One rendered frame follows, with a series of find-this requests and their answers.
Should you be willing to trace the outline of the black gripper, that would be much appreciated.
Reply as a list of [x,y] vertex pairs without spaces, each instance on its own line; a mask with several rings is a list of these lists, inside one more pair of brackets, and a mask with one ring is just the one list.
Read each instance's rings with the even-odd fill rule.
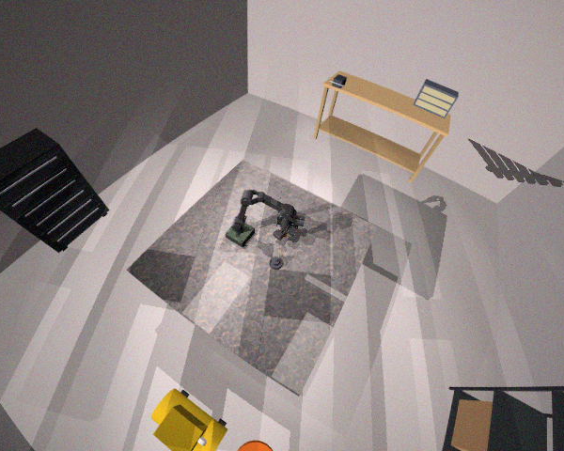
[[288,228],[290,225],[292,225],[293,222],[291,222],[290,225],[284,225],[282,221],[281,221],[280,223],[281,223],[281,225],[280,225],[281,228],[278,229],[278,230],[276,230],[276,231],[274,232],[273,236],[276,237],[278,240],[281,241],[281,240],[283,239],[283,237],[285,237],[285,235],[286,235],[286,234],[285,234],[286,228]]

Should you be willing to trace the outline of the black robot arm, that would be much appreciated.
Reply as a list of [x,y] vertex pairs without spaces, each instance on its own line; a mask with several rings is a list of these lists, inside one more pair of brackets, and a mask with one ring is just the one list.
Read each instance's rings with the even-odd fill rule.
[[[252,199],[253,194],[256,194],[258,197]],[[304,226],[305,217],[296,215],[297,211],[294,209],[292,205],[283,204],[273,199],[272,197],[266,195],[264,192],[258,192],[256,190],[244,190],[241,198],[240,212],[234,218],[234,221],[231,226],[232,230],[236,234],[239,235],[245,230],[243,226],[247,217],[245,216],[247,207],[249,205],[254,205],[258,202],[262,202],[267,206],[275,210],[278,210],[280,212],[280,218],[283,218],[282,222],[284,225],[290,225],[291,222],[293,222],[293,225],[290,225],[288,228],[286,228],[285,233],[294,236],[298,231],[298,226]]]

